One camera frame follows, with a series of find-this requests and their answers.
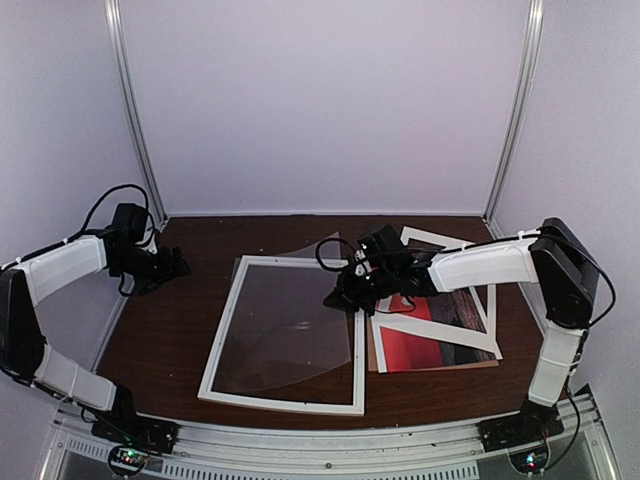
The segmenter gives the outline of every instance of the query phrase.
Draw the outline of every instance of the wooden table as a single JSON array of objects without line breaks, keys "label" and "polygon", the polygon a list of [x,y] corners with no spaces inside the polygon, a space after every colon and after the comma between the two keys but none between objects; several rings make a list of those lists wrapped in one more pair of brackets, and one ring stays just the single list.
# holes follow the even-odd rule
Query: wooden table
[{"label": "wooden table", "polygon": [[[193,273],[160,291],[131,298],[99,373],[134,393],[142,413],[243,427],[345,429],[447,422],[517,410],[524,399],[542,337],[517,285],[498,287],[499,367],[443,372],[367,374],[366,414],[335,417],[270,412],[198,400],[197,392],[234,260],[277,255],[339,231],[355,242],[384,223],[472,241],[490,239],[476,217],[209,217],[172,219],[162,244],[180,246]],[[351,388],[351,365],[276,393],[330,399]]]}]

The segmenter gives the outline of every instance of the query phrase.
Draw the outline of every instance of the white backdrop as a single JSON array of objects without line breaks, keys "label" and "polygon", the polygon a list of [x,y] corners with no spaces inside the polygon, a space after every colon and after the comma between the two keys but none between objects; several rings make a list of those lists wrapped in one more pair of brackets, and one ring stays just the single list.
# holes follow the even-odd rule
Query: white backdrop
[{"label": "white backdrop", "polygon": [[[594,327],[589,382],[624,478],[640,478],[640,3],[547,2],[527,114],[496,220],[559,216],[610,274],[619,303]],[[597,310],[608,303],[601,282]]]},{"label": "white backdrop", "polygon": [[[0,7],[0,264],[80,228],[109,187],[142,181],[102,0]],[[115,195],[92,226],[107,225]],[[91,368],[118,298],[106,272],[37,309],[56,349]],[[36,478],[57,402],[0,374],[0,478]]]},{"label": "white backdrop", "polygon": [[121,6],[169,214],[484,209],[528,1]]}]

